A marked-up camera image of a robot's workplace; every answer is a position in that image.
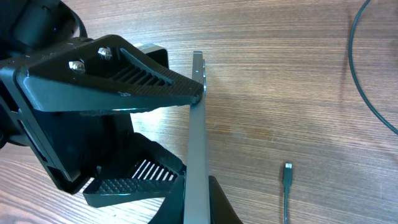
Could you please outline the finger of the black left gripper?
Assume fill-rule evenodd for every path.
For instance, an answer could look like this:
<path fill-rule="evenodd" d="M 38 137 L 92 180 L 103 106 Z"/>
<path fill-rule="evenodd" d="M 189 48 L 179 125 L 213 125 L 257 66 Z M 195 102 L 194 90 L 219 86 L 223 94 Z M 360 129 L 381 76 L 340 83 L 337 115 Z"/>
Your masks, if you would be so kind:
<path fill-rule="evenodd" d="M 16 58 L 18 89 L 43 112 L 141 113 L 200 101 L 201 83 L 158 64 L 133 46 L 111 60 L 95 46 L 57 46 Z"/>
<path fill-rule="evenodd" d="M 148 198 L 167 197 L 186 165 L 176 155 L 134 133 L 83 191 L 89 206 L 99 208 Z"/>

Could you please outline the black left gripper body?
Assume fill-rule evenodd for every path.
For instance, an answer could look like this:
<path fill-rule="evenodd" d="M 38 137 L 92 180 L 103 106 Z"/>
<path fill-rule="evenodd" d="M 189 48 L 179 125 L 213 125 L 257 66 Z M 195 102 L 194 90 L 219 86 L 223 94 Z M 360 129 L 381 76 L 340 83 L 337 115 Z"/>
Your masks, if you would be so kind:
<path fill-rule="evenodd" d="M 102 59 L 111 60 L 115 47 L 133 45 L 119 35 L 75 37 L 38 52 L 57 46 L 95 46 Z M 130 133 L 131 113 L 33 109 L 16 83 L 16 58 L 32 54 L 1 60 L 1 144 L 30 147 L 55 186 L 74 194 L 116 153 Z"/>

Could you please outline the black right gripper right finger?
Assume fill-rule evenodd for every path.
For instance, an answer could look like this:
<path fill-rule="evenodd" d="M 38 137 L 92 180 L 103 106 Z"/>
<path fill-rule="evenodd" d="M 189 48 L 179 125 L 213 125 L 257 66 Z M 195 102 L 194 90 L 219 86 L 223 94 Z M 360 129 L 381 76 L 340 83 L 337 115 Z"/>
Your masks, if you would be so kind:
<path fill-rule="evenodd" d="M 211 224 L 243 224 L 212 175 L 209 176 L 209 195 Z"/>

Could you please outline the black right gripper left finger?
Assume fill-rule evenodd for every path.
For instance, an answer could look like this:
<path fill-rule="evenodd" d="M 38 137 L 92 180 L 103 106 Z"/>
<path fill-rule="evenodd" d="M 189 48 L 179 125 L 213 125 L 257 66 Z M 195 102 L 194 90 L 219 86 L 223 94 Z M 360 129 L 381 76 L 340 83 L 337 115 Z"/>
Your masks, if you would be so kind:
<path fill-rule="evenodd" d="M 185 199 L 185 177 L 177 177 L 149 224 L 182 224 Z"/>

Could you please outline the blue screen Galaxy smartphone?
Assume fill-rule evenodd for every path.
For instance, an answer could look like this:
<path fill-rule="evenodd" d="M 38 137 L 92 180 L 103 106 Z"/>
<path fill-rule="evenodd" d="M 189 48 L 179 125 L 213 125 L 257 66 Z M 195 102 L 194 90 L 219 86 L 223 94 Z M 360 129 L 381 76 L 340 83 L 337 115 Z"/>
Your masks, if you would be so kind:
<path fill-rule="evenodd" d="M 183 222 L 210 224 L 208 141 L 205 122 L 206 72 L 201 51 L 193 53 L 192 79 L 202 84 L 203 90 L 199 102 L 190 107 Z"/>

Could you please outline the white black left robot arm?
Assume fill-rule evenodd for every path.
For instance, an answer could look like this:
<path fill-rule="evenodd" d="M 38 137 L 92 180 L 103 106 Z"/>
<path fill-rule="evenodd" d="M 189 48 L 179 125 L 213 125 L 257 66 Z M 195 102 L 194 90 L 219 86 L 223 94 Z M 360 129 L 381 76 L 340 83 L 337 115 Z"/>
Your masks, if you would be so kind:
<path fill-rule="evenodd" d="M 131 115 L 192 105 L 203 90 L 162 47 L 89 38 L 64 2 L 1 2 L 1 142 L 30 147 L 58 189 L 92 207 L 173 192 L 185 165 Z"/>

